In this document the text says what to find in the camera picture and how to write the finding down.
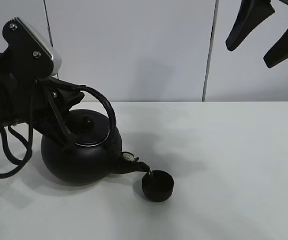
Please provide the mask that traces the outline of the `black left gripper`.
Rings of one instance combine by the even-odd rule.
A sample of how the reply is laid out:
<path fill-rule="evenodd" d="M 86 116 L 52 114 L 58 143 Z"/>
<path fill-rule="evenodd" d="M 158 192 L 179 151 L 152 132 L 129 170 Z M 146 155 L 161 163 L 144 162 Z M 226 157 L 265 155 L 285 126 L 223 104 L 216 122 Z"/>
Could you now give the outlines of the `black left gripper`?
<path fill-rule="evenodd" d="M 63 149 L 70 148 L 77 140 L 64 121 L 65 112 L 85 97 L 83 92 L 74 91 L 75 87 L 76 84 L 54 77 L 34 79 L 33 128 Z"/>

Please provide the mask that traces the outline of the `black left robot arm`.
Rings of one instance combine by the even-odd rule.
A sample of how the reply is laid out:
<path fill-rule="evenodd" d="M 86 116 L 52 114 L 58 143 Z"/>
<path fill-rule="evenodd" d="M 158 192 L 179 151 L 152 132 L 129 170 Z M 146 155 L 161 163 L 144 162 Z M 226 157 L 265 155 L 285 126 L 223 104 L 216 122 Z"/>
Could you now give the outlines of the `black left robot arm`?
<path fill-rule="evenodd" d="M 77 134 L 66 125 L 69 110 L 84 94 L 56 78 L 38 78 L 16 60 L 10 49 L 0 52 L 0 126 L 26 123 L 66 149 L 77 142 Z"/>

